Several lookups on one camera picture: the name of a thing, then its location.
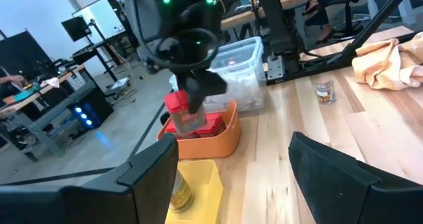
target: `black chair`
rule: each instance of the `black chair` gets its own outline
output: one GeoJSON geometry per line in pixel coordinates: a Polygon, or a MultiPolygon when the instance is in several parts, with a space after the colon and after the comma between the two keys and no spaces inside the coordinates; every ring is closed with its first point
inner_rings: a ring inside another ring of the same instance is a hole
{"type": "Polygon", "coordinates": [[[326,7],[331,5],[345,4],[345,22],[334,27],[335,35],[332,37],[336,41],[353,39],[363,30],[362,21],[364,19],[352,20],[350,3],[357,3],[359,0],[334,0],[329,2],[326,7]]]}

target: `black metal frame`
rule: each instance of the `black metal frame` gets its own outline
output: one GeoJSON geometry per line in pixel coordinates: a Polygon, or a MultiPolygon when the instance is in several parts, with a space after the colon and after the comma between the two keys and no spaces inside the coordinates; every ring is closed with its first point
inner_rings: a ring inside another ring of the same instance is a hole
{"type": "MultiPolygon", "coordinates": [[[[341,69],[351,66],[352,60],[357,56],[356,50],[363,45],[367,39],[379,28],[382,22],[399,6],[403,0],[388,0],[388,2],[379,10],[370,23],[357,35],[356,39],[348,44],[344,50],[338,54],[324,56],[312,61],[295,61],[300,68],[295,73],[286,73],[283,77],[277,79],[267,79],[267,85],[274,85],[292,79],[298,79],[318,73],[324,73],[335,69],[341,69]]],[[[399,36],[400,42],[411,40],[415,33],[399,36]]]]}

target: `table leg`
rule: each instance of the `table leg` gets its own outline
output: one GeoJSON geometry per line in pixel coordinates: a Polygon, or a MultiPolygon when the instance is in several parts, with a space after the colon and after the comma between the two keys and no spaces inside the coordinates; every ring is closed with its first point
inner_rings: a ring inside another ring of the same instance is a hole
{"type": "Polygon", "coordinates": [[[310,41],[309,41],[307,35],[305,34],[305,28],[304,28],[305,21],[304,21],[303,15],[302,15],[302,11],[303,11],[302,7],[296,7],[295,8],[295,25],[297,27],[298,34],[301,36],[301,38],[304,41],[305,49],[309,50],[310,41]]]}
{"type": "Polygon", "coordinates": [[[379,9],[377,8],[376,1],[375,0],[367,0],[367,7],[369,8],[369,15],[370,19],[373,19],[379,9]]]}
{"type": "Polygon", "coordinates": [[[398,9],[401,18],[403,19],[403,23],[407,25],[417,23],[416,15],[414,15],[410,0],[403,0],[403,2],[399,4],[398,9]]]}
{"type": "Polygon", "coordinates": [[[15,112],[13,116],[26,128],[30,133],[32,133],[41,144],[45,145],[47,149],[54,155],[63,156],[65,153],[63,149],[58,147],[54,141],[48,137],[42,130],[34,130],[31,128],[32,120],[29,119],[23,112],[15,112]]]}

